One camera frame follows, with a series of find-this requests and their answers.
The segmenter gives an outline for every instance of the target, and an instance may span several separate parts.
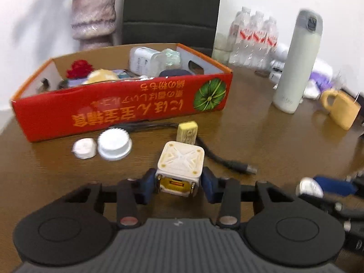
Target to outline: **green pumpkin image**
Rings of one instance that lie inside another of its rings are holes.
[[[195,94],[193,107],[199,111],[214,109],[226,95],[226,83],[219,78],[207,81]]]

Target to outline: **thermos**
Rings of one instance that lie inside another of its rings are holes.
[[[293,114],[300,103],[319,51],[322,29],[319,14],[300,10],[282,76],[273,96],[273,104],[283,112]]]

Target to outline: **wooden table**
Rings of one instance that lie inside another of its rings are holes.
[[[238,175],[209,159],[205,165],[216,176],[234,177],[244,184],[268,180],[294,191],[302,177],[326,174],[341,177],[364,168],[363,131],[359,123],[349,131],[334,124],[317,101],[305,100],[293,115],[271,105],[273,84],[266,78],[242,70],[234,79],[226,107],[220,112],[174,118],[195,120],[198,133],[218,155],[258,167],[256,176]],[[174,129],[133,133],[133,148],[125,159],[107,162],[99,156],[80,160],[72,144],[83,137],[97,138],[100,132],[29,143],[13,120],[0,136],[0,272],[10,272],[20,263],[12,243],[16,223],[32,211],[89,181],[115,184],[129,177],[139,178],[156,167],[164,144],[174,140]],[[354,207],[357,198],[346,198]],[[202,192],[182,198],[161,193],[148,207],[148,217],[216,218],[218,205],[207,203]],[[115,204],[108,204],[105,216],[115,219]],[[252,204],[242,203],[242,218],[253,215]],[[337,264],[346,272],[362,272],[362,258],[341,254]]]

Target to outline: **chair backrest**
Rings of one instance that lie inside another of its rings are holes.
[[[122,43],[182,43],[211,55],[220,0],[124,0]]]

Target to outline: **cardboard box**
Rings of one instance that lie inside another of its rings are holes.
[[[95,69],[127,69],[135,46],[181,53],[183,69],[202,75],[118,80],[57,90],[75,60]],[[112,124],[156,120],[221,110],[229,94],[232,70],[187,46],[176,43],[121,45],[52,58],[11,99],[15,116],[30,142],[107,128]],[[50,91],[37,94],[46,78]]]

